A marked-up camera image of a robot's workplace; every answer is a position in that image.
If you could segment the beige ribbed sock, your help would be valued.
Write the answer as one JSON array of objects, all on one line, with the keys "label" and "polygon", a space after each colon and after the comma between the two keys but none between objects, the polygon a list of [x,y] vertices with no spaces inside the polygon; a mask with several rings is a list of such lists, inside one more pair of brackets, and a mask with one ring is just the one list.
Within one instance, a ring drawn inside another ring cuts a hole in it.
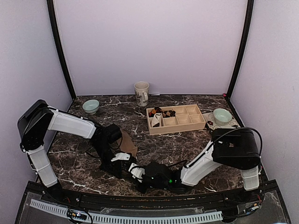
[{"label": "beige ribbed sock", "polygon": [[120,151],[131,153],[133,157],[136,157],[138,147],[133,144],[131,137],[126,131],[121,130],[121,133],[122,137],[117,140],[117,144],[120,146]]}]

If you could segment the wooden compartment tray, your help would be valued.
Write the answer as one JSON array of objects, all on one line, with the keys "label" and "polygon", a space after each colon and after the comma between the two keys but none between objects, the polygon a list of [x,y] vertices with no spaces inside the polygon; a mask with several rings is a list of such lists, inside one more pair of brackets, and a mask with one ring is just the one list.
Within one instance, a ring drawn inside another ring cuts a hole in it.
[{"label": "wooden compartment tray", "polygon": [[206,126],[206,121],[197,105],[177,105],[161,107],[163,111],[175,111],[176,116],[169,118],[162,117],[160,127],[151,127],[151,121],[153,117],[149,117],[149,112],[152,109],[153,108],[146,109],[146,116],[150,135],[202,130]]}]

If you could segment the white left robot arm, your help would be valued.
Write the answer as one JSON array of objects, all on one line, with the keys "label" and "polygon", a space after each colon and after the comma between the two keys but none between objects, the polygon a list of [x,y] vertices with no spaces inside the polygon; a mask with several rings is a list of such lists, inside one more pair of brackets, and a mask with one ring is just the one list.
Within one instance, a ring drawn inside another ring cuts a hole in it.
[{"label": "white left robot arm", "polygon": [[19,118],[17,128],[21,151],[27,154],[32,169],[41,183],[49,188],[47,195],[55,203],[63,203],[66,193],[57,186],[59,180],[50,163],[49,149],[45,146],[50,133],[66,133],[89,140],[100,158],[101,169],[117,178],[136,163],[132,152],[112,147],[117,140],[124,141],[116,124],[103,126],[92,119],[51,107],[43,99],[33,103]]}]

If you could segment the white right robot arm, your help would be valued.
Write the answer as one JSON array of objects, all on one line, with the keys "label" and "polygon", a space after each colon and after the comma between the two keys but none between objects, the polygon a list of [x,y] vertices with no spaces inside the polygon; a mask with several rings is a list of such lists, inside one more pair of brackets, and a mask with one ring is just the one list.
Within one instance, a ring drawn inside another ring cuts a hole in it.
[{"label": "white right robot arm", "polygon": [[142,193],[148,188],[157,188],[184,194],[218,167],[236,168],[243,181],[238,198],[247,203],[256,196],[260,185],[258,176],[263,146],[257,145],[255,135],[260,133],[251,127],[216,129],[203,151],[178,170],[152,161],[143,167],[131,164],[128,171],[137,180],[138,190]]}]

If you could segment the teal striped ceramic bowl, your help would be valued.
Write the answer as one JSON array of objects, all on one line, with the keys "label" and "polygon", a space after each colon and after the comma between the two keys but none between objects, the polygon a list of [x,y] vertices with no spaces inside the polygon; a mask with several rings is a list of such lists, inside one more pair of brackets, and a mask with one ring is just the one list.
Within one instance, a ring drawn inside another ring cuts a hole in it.
[{"label": "teal striped ceramic bowl", "polygon": [[82,108],[88,114],[95,114],[99,109],[100,103],[98,100],[91,99],[83,103]]}]

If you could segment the rolled white ribbed sock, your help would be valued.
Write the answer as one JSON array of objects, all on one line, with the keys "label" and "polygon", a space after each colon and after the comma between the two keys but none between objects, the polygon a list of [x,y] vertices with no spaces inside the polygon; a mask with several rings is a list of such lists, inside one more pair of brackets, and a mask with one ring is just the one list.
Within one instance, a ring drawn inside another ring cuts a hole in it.
[{"label": "rolled white ribbed sock", "polygon": [[151,127],[160,127],[162,122],[162,113],[155,113],[151,121]]}]

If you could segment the rolled red argyle sock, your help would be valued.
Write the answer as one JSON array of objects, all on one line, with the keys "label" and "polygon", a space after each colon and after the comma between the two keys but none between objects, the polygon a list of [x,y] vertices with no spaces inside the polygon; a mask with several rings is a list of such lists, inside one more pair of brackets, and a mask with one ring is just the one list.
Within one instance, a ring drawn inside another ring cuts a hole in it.
[{"label": "rolled red argyle sock", "polygon": [[163,110],[160,107],[155,107],[149,112],[149,117],[154,117],[156,113],[162,113]]}]

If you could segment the coral pattern ceramic mug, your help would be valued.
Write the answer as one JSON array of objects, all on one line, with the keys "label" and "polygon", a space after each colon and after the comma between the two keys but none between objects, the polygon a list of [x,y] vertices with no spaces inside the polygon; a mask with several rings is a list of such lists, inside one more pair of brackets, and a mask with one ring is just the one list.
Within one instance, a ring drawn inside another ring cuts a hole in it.
[{"label": "coral pattern ceramic mug", "polygon": [[140,81],[134,84],[135,97],[138,106],[145,107],[148,105],[149,87],[150,84],[144,81]]}]

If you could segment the green circuit board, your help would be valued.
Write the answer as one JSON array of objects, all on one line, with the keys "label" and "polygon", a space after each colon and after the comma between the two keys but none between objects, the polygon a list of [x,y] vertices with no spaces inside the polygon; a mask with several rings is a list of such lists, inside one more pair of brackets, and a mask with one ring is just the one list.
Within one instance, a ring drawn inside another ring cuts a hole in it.
[{"label": "green circuit board", "polygon": [[79,211],[75,211],[75,210],[67,210],[66,213],[67,217],[71,220],[82,220],[85,221],[87,219],[87,215],[79,212]]}]

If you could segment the pale green bowl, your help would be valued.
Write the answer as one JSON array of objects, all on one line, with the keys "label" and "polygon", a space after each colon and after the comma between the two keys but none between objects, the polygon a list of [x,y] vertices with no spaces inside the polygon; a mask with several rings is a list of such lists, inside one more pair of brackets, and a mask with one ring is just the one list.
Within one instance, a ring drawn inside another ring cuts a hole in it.
[{"label": "pale green bowl", "polygon": [[213,111],[213,116],[216,123],[220,126],[227,125],[233,118],[232,114],[228,110],[222,108],[215,109]]}]

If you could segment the black front table rail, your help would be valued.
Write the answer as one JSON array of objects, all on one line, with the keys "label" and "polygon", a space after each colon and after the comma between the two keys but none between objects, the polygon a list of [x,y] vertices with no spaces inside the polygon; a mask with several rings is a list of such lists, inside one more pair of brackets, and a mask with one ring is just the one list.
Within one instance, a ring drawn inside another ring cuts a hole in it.
[{"label": "black front table rail", "polygon": [[277,188],[276,181],[260,181],[260,187],[247,192],[240,178],[209,179],[181,195],[164,189],[150,188],[146,193],[137,191],[136,186],[123,179],[103,180],[95,186],[76,183],[71,179],[59,179],[65,198],[64,203],[87,210],[102,208],[118,209],[170,209],[233,207],[243,203],[261,202],[265,204],[267,193]]}]

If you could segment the black left corner post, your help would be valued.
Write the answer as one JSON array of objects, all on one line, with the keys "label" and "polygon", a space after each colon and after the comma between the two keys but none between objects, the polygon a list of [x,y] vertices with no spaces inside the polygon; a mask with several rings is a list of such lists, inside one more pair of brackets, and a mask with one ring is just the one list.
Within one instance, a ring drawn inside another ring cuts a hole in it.
[{"label": "black left corner post", "polygon": [[54,7],[54,1],[53,0],[46,0],[47,2],[47,8],[48,8],[48,14],[49,14],[49,19],[50,19],[50,24],[51,24],[51,29],[52,29],[52,34],[54,38],[54,43],[56,46],[56,51],[58,55],[58,59],[60,62],[60,66],[63,72],[64,80],[66,82],[68,92],[71,96],[72,101],[76,99],[76,93],[75,89],[73,87],[72,81],[71,81],[71,76],[67,67],[66,59],[64,56],[64,50],[63,46],[61,43],[60,39],[60,33],[58,30],[58,23],[57,23],[57,18],[56,18],[56,13],[55,13],[55,7]]}]

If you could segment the black corner post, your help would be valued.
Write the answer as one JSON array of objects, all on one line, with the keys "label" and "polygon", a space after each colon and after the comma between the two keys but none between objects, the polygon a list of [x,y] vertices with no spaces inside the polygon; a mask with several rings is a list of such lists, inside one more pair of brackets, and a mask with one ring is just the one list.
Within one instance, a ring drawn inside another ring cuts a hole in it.
[{"label": "black corner post", "polygon": [[54,38],[54,43],[56,46],[56,51],[58,55],[58,59],[60,62],[60,66],[63,72],[64,80],[66,82],[68,92],[71,96],[72,101],[76,99],[76,93],[75,89],[73,87],[72,81],[71,81],[71,76],[67,67],[66,59],[64,56],[64,50],[63,46],[61,43],[60,39],[60,33],[58,30],[58,23],[57,23],[57,18],[56,18],[56,13],[55,13],[55,7],[54,7],[54,1],[53,0],[46,0],[47,2],[47,8],[48,8],[48,14],[49,14],[49,19],[50,19],[50,24],[51,24],[51,29],[52,29],[52,34]]},{"label": "black corner post", "polygon": [[243,25],[243,30],[242,30],[242,36],[240,40],[240,46],[238,50],[238,54],[236,57],[236,62],[235,66],[233,69],[232,77],[228,86],[228,90],[226,93],[226,100],[230,101],[236,81],[240,72],[243,56],[245,53],[246,45],[247,45],[247,40],[249,36],[249,29],[251,25],[251,19],[252,19],[252,14],[253,14],[253,7],[254,7],[254,0],[248,0],[247,1],[247,8],[246,8],[246,14],[245,14],[245,20],[244,20],[244,25]]}]

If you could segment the black right corner post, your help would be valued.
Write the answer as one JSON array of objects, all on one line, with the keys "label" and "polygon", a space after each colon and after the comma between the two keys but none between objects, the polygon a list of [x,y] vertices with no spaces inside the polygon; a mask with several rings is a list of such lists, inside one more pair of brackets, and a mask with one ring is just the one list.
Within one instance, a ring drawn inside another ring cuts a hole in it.
[{"label": "black right corner post", "polygon": [[251,19],[252,19],[252,14],[253,14],[253,7],[254,7],[254,0],[248,0],[247,1],[247,8],[246,8],[246,14],[245,14],[245,20],[244,20],[244,25],[243,25],[243,30],[242,30],[242,36],[240,40],[240,46],[238,50],[238,54],[236,57],[236,62],[235,66],[233,69],[232,77],[228,86],[228,90],[226,93],[226,100],[230,101],[236,81],[240,72],[243,56],[245,53],[246,45],[247,45],[247,40],[249,36],[249,29],[251,25]]}]

